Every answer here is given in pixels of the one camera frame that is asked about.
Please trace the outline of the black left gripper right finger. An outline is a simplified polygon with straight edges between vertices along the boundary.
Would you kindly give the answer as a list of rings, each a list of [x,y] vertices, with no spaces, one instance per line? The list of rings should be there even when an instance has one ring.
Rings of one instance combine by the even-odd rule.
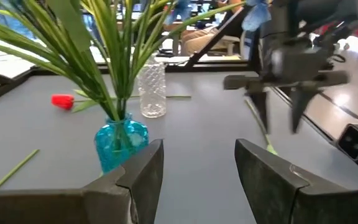
[[[257,223],[358,224],[358,190],[308,172],[246,139],[236,140],[234,155]]]

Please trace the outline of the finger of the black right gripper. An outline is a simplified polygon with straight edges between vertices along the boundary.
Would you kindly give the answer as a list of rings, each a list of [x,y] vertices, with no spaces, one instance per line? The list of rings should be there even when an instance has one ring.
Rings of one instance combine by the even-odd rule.
[[[305,88],[292,88],[290,91],[291,100],[291,132],[296,134],[300,125],[301,117],[314,97],[314,90]]]
[[[269,132],[269,121],[268,121],[268,111],[267,111],[267,92],[253,92],[249,94],[251,101],[253,102],[259,118],[262,122],[264,130],[266,133]]]

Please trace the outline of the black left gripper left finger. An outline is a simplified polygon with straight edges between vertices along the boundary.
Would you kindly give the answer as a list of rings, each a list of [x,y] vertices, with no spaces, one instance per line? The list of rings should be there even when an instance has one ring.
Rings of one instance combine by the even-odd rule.
[[[82,188],[0,190],[0,223],[153,223],[163,167],[156,139]]]

